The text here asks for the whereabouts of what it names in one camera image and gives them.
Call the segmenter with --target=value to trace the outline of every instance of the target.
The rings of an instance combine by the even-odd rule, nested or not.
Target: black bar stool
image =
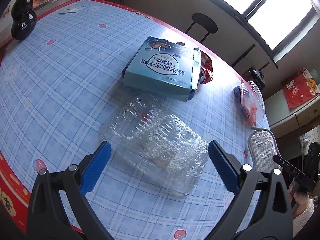
[[[216,23],[207,15],[204,15],[202,13],[195,13],[192,16],[192,20],[193,20],[193,23],[187,29],[185,34],[187,34],[190,31],[190,29],[193,27],[193,25],[195,25],[195,23],[198,23],[200,26],[205,28],[208,32],[200,41],[200,43],[204,42],[204,40],[209,36],[210,33],[214,34],[218,31],[218,26],[216,25]]]

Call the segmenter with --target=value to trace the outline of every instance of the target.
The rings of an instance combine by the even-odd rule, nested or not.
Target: plastic container
[[[263,119],[265,114],[264,102],[259,88],[253,81],[241,84],[241,105],[247,112],[252,123]]]
[[[197,185],[208,160],[208,144],[149,94],[106,120],[101,132],[116,154],[183,195]]]

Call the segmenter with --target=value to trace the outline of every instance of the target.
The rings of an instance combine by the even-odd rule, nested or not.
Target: metal bolt
[[[76,169],[78,169],[78,166],[75,164],[71,164],[68,169],[69,171],[75,171]]]
[[[273,173],[276,175],[280,175],[281,171],[279,169],[275,168],[275,169],[273,169]]]
[[[40,174],[40,175],[44,175],[44,174],[46,174],[46,173],[47,173],[47,170],[46,170],[46,169],[42,169],[42,170],[39,171],[39,174]]]
[[[242,166],[242,168],[245,170],[245,171],[251,171],[252,170],[252,167],[249,165],[249,164],[244,164]]]

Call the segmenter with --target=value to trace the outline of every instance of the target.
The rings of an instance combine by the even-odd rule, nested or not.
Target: blue cardboard box
[[[122,71],[123,84],[186,102],[199,85],[200,67],[199,48],[148,37]]]

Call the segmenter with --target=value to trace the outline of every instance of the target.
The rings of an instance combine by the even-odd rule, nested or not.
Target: rainbow logo
[[[151,48],[157,49],[158,51],[160,51],[161,48],[162,48],[162,49],[170,49],[171,46],[170,46],[170,45],[167,45],[167,44],[165,44],[165,43],[163,43],[163,42],[155,42],[155,43],[152,43],[152,44],[151,44]]]

